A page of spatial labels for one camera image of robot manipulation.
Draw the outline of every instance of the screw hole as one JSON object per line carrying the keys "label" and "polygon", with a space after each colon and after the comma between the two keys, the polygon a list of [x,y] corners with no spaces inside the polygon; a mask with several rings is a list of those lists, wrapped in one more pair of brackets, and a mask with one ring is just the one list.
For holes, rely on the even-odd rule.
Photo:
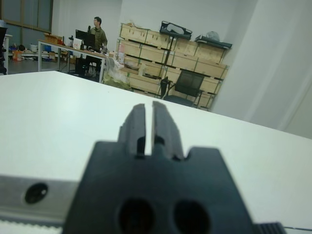
{"label": "screw hole", "polygon": [[195,201],[181,201],[174,210],[176,227],[182,234],[207,234],[209,219],[205,210]]}
{"label": "screw hole", "polygon": [[28,204],[35,204],[45,198],[48,193],[48,186],[44,183],[34,184],[27,189],[25,201]]}
{"label": "screw hole", "polygon": [[154,214],[143,199],[130,199],[121,207],[119,224],[125,234],[147,234],[153,226]]}

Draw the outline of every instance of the wooden crate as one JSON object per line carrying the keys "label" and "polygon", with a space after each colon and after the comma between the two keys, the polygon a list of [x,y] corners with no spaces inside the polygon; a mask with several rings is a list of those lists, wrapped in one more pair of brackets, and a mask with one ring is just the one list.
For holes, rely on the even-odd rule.
{"label": "wooden crate", "polygon": [[168,65],[182,68],[189,71],[194,71],[196,67],[197,58],[184,55],[178,52],[171,52],[168,58]]}
{"label": "wooden crate", "polygon": [[154,94],[149,94],[148,92],[142,92],[139,90],[134,90],[133,92],[136,94],[141,94],[141,95],[145,95],[145,96],[152,97],[152,98],[157,98],[157,96],[155,96]]}
{"label": "wooden crate", "polygon": [[135,57],[140,56],[140,52],[141,52],[140,44],[133,43],[130,41],[125,41],[125,40],[120,40],[120,41],[121,41],[121,44],[124,45],[126,55],[131,55]]}
{"label": "wooden crate", "polygon": [[211,77],[221,78],[224,76],[224,72],[226,69],[227,66],[225,64],[211,62],[199,58],[194,71]]}
{"label": "wooden crate", "polygon": [[152,75],[152,76],[157,76],[157,77],[162,77],[162,66],[155,64],[155,63],[151,63],[151,62],[147,62],[144,60],[140,60],[140,66],[145,65],[145,73]]}
{"label": "wooden crate", "polygon": [[222,62],[223,53],[223,49],[209,46],[203,43],[198,43],[198,47],[194,56],[213,62]]}
{"label": "wooden crate", "polygon": [[132,58],[129,56],[125,56],[125,62],[130,61],[141,67],[143,64],[145,65],[145,73],[150,74],[152,76],[162,77],[162,66],[159,64],[155,64],[153,62],[144,61],[138,58]]}
{"label": "wooden crate", "polygon": [[159,32],[148,31],[145,43],[158,48],[169,49],[170,47],[170,36],[160,34]]}
{"label": "wooden crate", "polygon": [[148,30],[121,24],[120,37],[145,43]]}
{"label": "wooden crate", "polygon": [[184,55],[194,56],[197,49],[197,42],[185,40],[185,39],[177,39],[172,46],[172,50]]}
{"label": "wooden crate", "polygon": [[142,45],[140,58],[162,63],[165,58],[164,52],[164,50],[158,50],[150,46]]}
{"label": "wooden crate", "polygon": [[135,74],[129,74],[130,86],[136,89],[144,90],[157,94],[160,88],[159,80],[142,77]]}

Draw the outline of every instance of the office chair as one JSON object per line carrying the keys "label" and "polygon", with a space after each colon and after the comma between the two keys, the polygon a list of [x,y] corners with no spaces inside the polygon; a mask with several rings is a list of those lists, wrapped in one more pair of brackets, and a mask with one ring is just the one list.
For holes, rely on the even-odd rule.
{"label": "office chair", "polygon": [[5,33],[6,33],[7,28],[2,28],[0,27],[0,73],[6,75],[6,68],[4,67],[4,55],[3,53],[6,52],[5,49],[3,49],[3,41],[4,41],[4,37],[5,37]]}
{"label": "office chair", "polygon": [[[199,96],[197,106],[199,105],[202,91],[200,90],[201,84],[203,83],[204,75],[200,75],[194,72],[189,71],[181,71],[181,74],[176,82],[176,84],[172,84],[172,81],[165,78],[161,81],[160,90],[161,90],[161,98],[174,102],[177,104],[181,104],[184,106],[193,106],[197,97]],[[186,94],[188,96],[195,97],[194,101],[187,100],[182,97],[168,95],[169,91],[175,88],[175,91]]]}

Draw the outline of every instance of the white table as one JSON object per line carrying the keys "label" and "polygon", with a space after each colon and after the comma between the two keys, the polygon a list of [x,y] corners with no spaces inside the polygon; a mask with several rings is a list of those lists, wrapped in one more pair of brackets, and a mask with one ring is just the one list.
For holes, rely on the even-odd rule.
{"label": "white table", "polygon": [[184,153],[220,149],[254,222],[312,229],[312,140],[59,72],[0,78],[0,173],[80,180],[94,142],[116,141],[139,103],[149,154],[154,100],[178,125]]}
{"label": "white table", "polygon": [[4,67],[6,68],[6,73],[9,74],[9,43],[10,43],[10,38],[12,35],[5,34],[4,41],[3,41],[3,46],[6,49],[6,52],[4,53]]}
{"label": "white table", "polygon": [[[41,68],[41,56],[42,56],[42,45],[50,45],[53,47],[56,47],[58,49],[58,70],[60,71],[60,56],[61,56],[61,50],[66,50],[66,51],[71,51],[71,52],[78,52],[80,54],[83,55],[87,55],[87,56],[91,56],[97,59],[101,60],[101,71],[99,74],[99,80],[98,82],[101,83],[102,82],[102,78],[104,75],[104,64],[105,64],[105,59],[106,56],[100,53],[96,53],[96,52],[91,52],[91,51],[86,51],[86,50],[78,50],[69,46],[64,46],[64,45],[59,45],[59,44],[54,44],[54,43],[50,43],[50,42],[46,42],[44,40],[38,40],[38,71],[41,72],[42,68]],[[70,54],[67,54],[67,71],[69,72],[69,66],[70,66]]]}

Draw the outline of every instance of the gray floor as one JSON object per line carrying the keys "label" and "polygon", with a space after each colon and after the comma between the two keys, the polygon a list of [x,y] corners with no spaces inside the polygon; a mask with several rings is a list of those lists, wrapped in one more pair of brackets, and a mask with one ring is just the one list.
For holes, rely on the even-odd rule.
{"label": "gray floor", "polygon": [[[67,72],[66,63],[61,63],[62,72]],[[57,62],[42,62],[42,69],[51,69],[57,70],[58,63]],[[70,69],[75,69],[73,64],[70,64]],[[37,72],[38,71],[38,61],[9,61],[9,75],[18,74],[18,73],[29,73],[29,72]]]}
{"label": "gray floor", "polygon": [[[65,62],[62,62],[61,65],[61,71],[63,73],[67,73],[67,66]],[[42,62],[41,68],[44,71],[45,69],[50,71],[57,71],[59,69],[57,62]],[[75,65],[70,64],[70,71],[75,70]],[[19,73],[30,73],[30,72],[37,72],[38,71],[38,61],[31,61],[31,60],[23,60],[23,61],[9,61],[9,75],[12,74],[19,74]],[[90,67],[90,73],[95,74],[95,68]],[[82,77],[84,79],[88,79],[94,82],[98,82],[99,77],[98,76],[92,76],[92,77]]]}

